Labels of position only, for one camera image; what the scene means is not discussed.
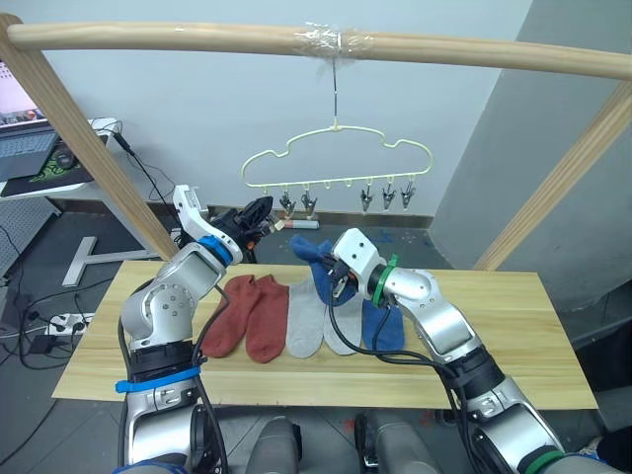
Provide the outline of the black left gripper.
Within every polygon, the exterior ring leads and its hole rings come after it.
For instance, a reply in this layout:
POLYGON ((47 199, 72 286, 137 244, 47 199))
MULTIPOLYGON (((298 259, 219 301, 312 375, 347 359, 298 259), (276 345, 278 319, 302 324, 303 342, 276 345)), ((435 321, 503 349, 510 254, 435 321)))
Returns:
POLYGON ((273 203, 271 196, 259 197, 242 210, 231 208, 223 212, 213 218, 210 225, 226 234, 240 250, 252 250, 259 243, 259 231, 270 226, 273 203))

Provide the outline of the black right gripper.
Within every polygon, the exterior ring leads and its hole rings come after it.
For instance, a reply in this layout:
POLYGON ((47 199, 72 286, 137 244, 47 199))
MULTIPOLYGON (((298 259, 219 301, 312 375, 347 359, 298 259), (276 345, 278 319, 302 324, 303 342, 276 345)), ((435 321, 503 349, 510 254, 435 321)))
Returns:
POLYGON ((325 270, 330 270, 328 273, 330 303, 345 304, 357 295, 363 296, 359 280, 347 264, 339 261, 331 253, 321 256, 319 263, 325 270))

